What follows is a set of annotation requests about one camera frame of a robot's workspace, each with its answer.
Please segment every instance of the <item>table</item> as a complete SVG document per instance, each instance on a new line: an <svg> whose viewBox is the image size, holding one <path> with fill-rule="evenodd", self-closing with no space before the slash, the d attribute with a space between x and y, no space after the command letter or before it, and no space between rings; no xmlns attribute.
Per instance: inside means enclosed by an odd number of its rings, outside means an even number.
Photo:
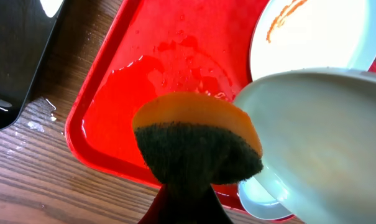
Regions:
<svg viewBox="0 0 376 224"><path fill-rule="evenodd" d="M137 223L152 203L156 189L84 166L63 133L121 1L72 0L65 8L32 101L14 125L0 131L0 223ZM235 223L270 223L227 213Z"/></svg>

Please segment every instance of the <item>food residue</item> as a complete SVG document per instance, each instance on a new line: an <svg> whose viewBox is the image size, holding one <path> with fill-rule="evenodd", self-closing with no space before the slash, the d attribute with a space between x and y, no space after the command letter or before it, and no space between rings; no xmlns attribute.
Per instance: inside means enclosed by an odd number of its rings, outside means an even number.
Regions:
<svg viewBox="0 0 376 224"><path fill-rule="evenodd" d="M281 28L284 25L286 18L295 12L300 6L304 5L307 0L293 0L289 5L285 6L280 14L273 20L272 24L269 27L269 31L267 33L267 41L270 43L270 34L275 28Z"/></svg>

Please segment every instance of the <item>black tray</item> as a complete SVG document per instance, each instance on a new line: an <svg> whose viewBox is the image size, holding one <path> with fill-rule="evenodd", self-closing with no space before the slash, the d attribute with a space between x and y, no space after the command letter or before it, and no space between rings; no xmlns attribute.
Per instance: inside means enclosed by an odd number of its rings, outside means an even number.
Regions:
<svg viewBox="0 0 376 224"><path fill-rule="evenodd" d="M64 2L53 14L40 0L0 0L0 129L21 113Z"/></svg>

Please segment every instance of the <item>white bowl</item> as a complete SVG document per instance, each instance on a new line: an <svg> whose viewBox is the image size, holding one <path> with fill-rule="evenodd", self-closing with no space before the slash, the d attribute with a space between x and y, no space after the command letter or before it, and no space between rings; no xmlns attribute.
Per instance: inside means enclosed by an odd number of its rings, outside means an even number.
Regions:
<svg viewBox="0 0 376 224"><path fill-rule="evenodd" d="M258 183L255 177L240 182L238 193L244 209L255 218L278 220L292 215Z"/></svg>
<svg viewBox="0 0 376 224"><path fill-rule="evenodd" d="M367 71L376 57L376 0L307 0L267 34L292 0L271 0L252 38L252 79L302 68Z"/></svg>
<svg viewBox="0 0 376 224"><path fill-rule="evenodd" d="M234 104L263 147L255 178L306 223L376 223L376 74L300 70L254 81Z"/></svg>

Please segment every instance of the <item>wooden table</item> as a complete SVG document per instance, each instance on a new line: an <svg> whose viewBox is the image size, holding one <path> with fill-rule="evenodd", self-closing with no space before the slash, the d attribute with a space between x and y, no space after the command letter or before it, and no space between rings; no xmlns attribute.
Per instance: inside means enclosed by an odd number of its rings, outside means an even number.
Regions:
<svg viewBox="0 0 376 224"><path fill-rule="evenodd" d="M32 101L14 125L0 131L0 223L137 223L152 203L157 190L84 166L63 135L121 1L71 0L66 8ZM235 223L268 223L228 214Z"/></svg>

